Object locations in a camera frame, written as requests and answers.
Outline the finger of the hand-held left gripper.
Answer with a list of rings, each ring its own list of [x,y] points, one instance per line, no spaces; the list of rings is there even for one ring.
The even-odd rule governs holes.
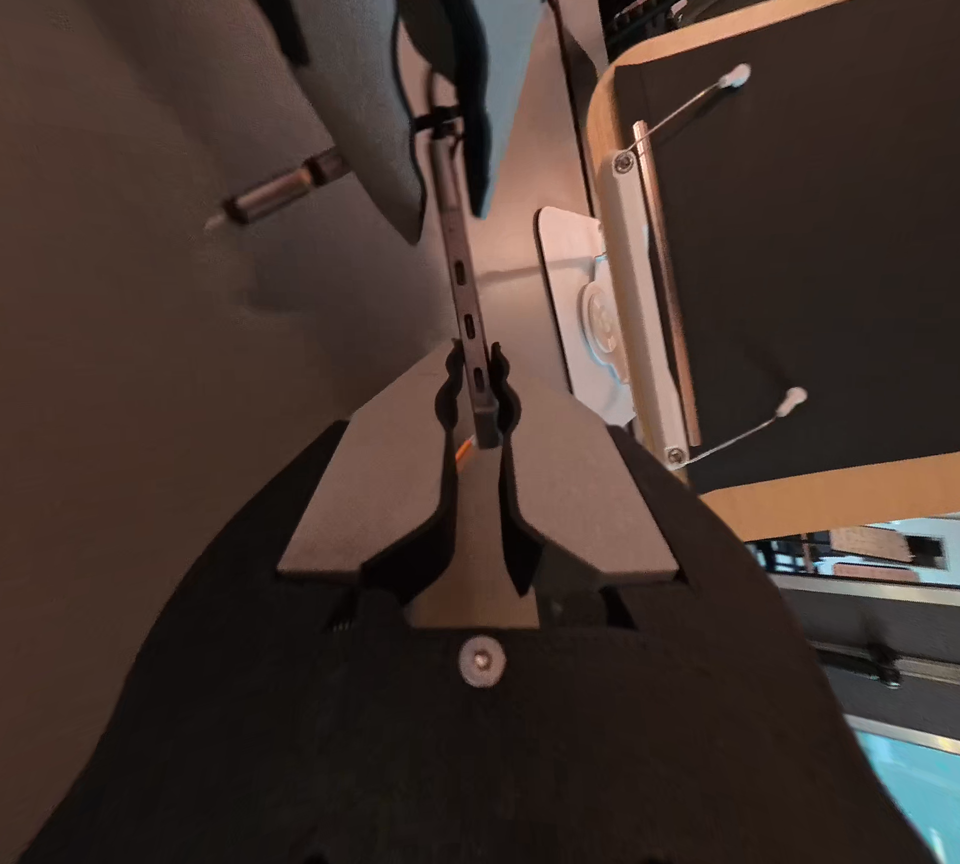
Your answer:
[[[439,0],[452,39],[471,212],[489,212],[544,0]]]
[[[419,244],[426,184],[400,71],[398,0],[291,0],[307,64],[297,80],[383,217]]]

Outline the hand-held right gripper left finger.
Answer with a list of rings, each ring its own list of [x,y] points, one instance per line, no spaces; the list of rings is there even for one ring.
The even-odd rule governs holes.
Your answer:
[[[461,346],[438,346],[352,415],[277,572],[391,594],[433,585],[455,544]]]

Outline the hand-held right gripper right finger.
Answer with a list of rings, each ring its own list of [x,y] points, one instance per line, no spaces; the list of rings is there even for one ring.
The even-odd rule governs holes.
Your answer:
[[[616,438],[567,392],[490,349],[502,454],[503,558],[519,595],[566,596],[673,581],[677,559]]]

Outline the grey usb hub with cable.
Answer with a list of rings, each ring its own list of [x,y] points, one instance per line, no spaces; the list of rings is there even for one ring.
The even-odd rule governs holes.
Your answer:
[[[499,403],[491,378],[490,352],[456,165],[466,121],[459,105],[436,102],[437,77],[436,70],[431,68],[426,79],[427,111],[415,118],[414,131],[430,133],[429,166],[474,421],[474,443],[479,449],[491,450],[502,441]],[[213,233],[223,225],[246,227],[257,223],[351,173],[340,150],[331,147],[309,156],[293,169],[224,199],[204,223],[203,230]]]

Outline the metal ledge strip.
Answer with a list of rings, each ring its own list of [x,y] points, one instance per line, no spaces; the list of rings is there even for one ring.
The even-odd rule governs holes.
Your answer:
[[[666,233],[666,213],[653,153],[653,128],[647,121],[632,126],[633,146],[639,164],[639,177],[646,204],[647,217],[654,240],[657,269],[662,288],[669,351],[673,358],[673,377],[678,389],[687,442],[697,449],[702,444],[701,426],[694,394],[690,354],[685,335],[674,266]]]

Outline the white stand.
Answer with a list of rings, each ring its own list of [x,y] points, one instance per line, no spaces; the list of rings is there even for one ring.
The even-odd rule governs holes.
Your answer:
[[[573,396],[606,424],[631,428],[678,473],[693,426],[658,295],[646,159],[633,149],[610,153],[598,179],[600,217],[543,207],[535,237]]]

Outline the black sheet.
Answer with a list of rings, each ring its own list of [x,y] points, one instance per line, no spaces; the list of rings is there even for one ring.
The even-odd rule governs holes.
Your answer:
[[[959,445],[953,0],[851,0],[618,66],[625,130],[732,66],[739,90],[653,137],[703,442],[700,493]]]

